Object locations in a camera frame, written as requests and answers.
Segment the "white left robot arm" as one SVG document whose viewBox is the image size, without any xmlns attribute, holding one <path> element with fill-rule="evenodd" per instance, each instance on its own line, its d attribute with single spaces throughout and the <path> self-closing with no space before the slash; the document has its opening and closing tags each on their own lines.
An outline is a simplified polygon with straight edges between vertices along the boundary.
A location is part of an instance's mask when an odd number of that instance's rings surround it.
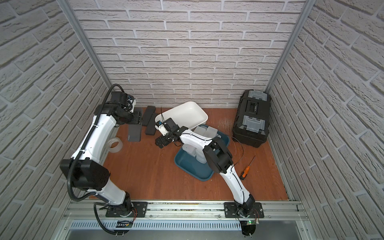
<svg viewBox="0 0 384 240">
<path fill-rule="evenodd" d="M 70 199 L 80 202 L 90 196 L 102 200 L 101 205 L 130 213 L 133 208 L 129 193 L 117 187 L 110 172 L 100 163 L 102 151 L 111 131 L 117 125 L 141 124 L 142 110 L 133 104 L 101 104 L 90 129 L 70 159 L 63 159 L 60 169 L 67 178 Z"/>
</svg>

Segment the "white plastic tray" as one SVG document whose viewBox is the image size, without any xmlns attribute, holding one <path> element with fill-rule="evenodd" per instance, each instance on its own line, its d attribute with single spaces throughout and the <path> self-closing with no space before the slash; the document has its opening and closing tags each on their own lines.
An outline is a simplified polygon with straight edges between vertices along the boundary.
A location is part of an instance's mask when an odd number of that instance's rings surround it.
<svg viewBox="0 0 384 240">
<path fill-rule="evenodd" d="M 194 130 L 197 126 L 205 124 L 209 117 L 197 103 L 189 101 L 157 115 L 155 122 L 163 122 L 169 118 L 179 127 L 185 126 Z"/>
</svg>

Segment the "clear pencil case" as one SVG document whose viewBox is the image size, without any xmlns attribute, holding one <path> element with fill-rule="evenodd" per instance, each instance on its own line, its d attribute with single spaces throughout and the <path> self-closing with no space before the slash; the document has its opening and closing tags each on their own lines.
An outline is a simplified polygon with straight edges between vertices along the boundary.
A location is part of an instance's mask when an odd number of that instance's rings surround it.
<svg viewBox="0 0 384 240">
<path fill-rule="evenodd" d="M 182 149 L 183 149 L 183 151 L 185 151 L 187 154 L 189 154 L 190 156 L 192 156 L 194 158 L 197 155 L 196 148 L 193 147 L 192 145 L 183 144 Z"/>
<path fill-rule="evenodd" d="M 215 137 L 218 137 L 218 130 L 213 127 L 207 127 L 207 126 L 198 126 L 193 131 L 193 135 L 197 136 L 201 139 L 213 139 Z"/>
<path fill-rule="evenodd" d="M 207 162 L 206 157 L 202 150 L 196 149 L 196 159 L 198 162 L 205 164 Z"/>
</svg>

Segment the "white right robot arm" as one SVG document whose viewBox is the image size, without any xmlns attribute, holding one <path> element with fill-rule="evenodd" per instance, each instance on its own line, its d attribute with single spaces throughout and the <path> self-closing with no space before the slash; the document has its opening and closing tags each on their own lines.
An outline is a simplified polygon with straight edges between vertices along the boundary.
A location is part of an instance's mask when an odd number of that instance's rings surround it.
<svg viewBox="0 0 384 240">
<path fill-rule="evenodd" d="M 202 150 L 209 167 L 220 174 L 230 188 L 237 204 L 237 215 L 247 218 L 251 214 L 255 198 L 240 180 L 232 160 L 233 156 L 221 138 L 204 137 L 185 126 L 179 127 L 171 118 L 156 122 L 155 128 L 162 134 L 156 139 L 159 148 L 172 142 L 181 142 Z"/>
</svg>

